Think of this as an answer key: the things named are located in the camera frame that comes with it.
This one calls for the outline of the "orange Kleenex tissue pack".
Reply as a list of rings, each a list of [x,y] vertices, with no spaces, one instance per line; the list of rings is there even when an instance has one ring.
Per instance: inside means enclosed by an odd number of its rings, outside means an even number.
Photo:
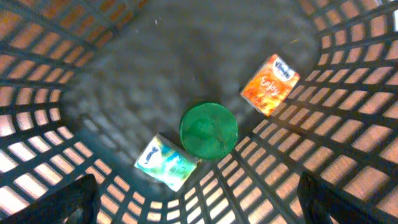
[[[270,116],[299,80],[300,75],[274,54],[255,72],[240,95],[258,112]]]

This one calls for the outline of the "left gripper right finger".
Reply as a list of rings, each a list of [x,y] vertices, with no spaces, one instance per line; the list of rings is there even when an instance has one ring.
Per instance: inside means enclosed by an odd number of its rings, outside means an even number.
[[[378,222],[308,172],[301,173],[297,196],[304,220],[309,224],[332,223],[333,220],[350,224]]]

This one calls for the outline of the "green lid jar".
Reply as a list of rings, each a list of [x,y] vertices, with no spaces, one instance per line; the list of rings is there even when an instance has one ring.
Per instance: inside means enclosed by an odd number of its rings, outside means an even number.
[[[238,122],[225,106],[202,102],[182,115],[179,135],[188,154],[213,161],[229,154],[238,141]]]

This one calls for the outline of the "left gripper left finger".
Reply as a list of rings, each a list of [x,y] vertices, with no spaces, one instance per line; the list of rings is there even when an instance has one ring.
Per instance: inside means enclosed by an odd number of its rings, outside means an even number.
[[[86,174],[1,223],[96,223],[100,207],[98,183],[93,174]]]

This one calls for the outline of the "teal Kleenex tissue pack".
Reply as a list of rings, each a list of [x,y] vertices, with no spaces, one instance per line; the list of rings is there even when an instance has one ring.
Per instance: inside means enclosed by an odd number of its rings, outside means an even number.
[[[196,158],[158,133],[141,152],[134,167],[178,192],[197,164]]]

